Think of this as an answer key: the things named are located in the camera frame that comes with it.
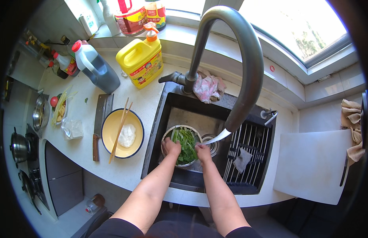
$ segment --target white cutting board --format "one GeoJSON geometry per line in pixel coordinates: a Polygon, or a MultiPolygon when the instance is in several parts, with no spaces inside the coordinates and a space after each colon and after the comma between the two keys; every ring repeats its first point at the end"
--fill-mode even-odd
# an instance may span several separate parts
{"type": "Polygon", "coordinates": [[[281,134],[273,189],[307,200],[337,205],[350,130],[281,134]]]}

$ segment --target person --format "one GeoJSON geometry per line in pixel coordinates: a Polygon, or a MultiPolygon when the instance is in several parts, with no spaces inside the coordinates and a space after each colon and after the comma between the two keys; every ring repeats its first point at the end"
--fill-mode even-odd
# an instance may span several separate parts
{"type": "Polygon", "coordinates": [[[213,163],[210,149],[206,145],[196,145],[195,149],[203,167],[206,195],[217,232],[193,222],[159,221],[154,224],[181,152],[180,142],[174,143],[169,137],[162,142],[162,147],[167,156],[90,238],[260,237],[246,221],[234,194],[213,163]]]}

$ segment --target dish rack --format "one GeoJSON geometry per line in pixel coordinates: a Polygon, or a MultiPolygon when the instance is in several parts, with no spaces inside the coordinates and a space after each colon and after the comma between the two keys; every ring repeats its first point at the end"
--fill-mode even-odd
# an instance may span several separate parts
{"type": "Polygon", "coordinates": [[[234,194],[259,193],[268,166],[272,131],[273,128],[245,121],[232,134],[223,179],[234,194]],[[233,164],[240,154],[240,148],[252,155],[242,174],[233,164]]]}

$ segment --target faucet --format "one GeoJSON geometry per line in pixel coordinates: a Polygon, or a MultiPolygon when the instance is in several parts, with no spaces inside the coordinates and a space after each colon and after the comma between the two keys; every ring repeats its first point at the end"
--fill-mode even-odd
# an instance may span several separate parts
{"type": "Polygon", "coordinates": [[[267,126],[267,124],[269,124],[272,120],[274,120],[275,117],[277,117],[278,111],[273,111],[273,109],[270,108],[268,112],[266,111],[261,112],[262,119],[266,119],[268,115],[271,115],[271,117],[265,122],[265,126],[267,126]]]}
{"type": "Polygon", "coordinates": [[[242,56],[242,85],[237,101],[225,122],[224,131],[214,139],[207,141],[206,144],[221,140],[237,131],[258,100],[263,81],[263,54],[251,24],[233,8],[226,6],[210,8],[201,18],[189,71],[186,74],[174,72],[159,79],[159,83],[175,82],[181,84],[184,86],[182,89],[184,93],[193,93],[193,87],[198,78],[197,69],[201,56],[210,30],[217,20],[222,20],[228,24],[237,38],[242,56]]]}

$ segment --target rag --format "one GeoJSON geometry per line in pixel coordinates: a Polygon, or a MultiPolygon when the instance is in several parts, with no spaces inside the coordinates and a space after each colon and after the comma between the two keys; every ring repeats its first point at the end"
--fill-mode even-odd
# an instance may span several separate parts
{"type": "Polygon", "coordinates": [[[240,155],[233,161],[234,167],[238,170],[240,174],[243,173],[246,165],[248,165],[252,156],[252,154],[248,153],[246,150],[240,147],[240,155]]]}
{"type": "Polygon", "coordinates": [[[221,77],[210,74],[209,71],[199,68],[198,78],[193,88],[193,92],[201,102],[209,104],[211,101],[218,101],[225,93],[226,85],[221,77]]]}
{"type": "Polygon", "coordinates": [[[352,132],[352,147],[347,149],[350,166],[359,161],[365,154],[365,149],[362,148],[360,104],[343,99],[341,103],[341,127],[342,129],[350,129],[352,132]]]}

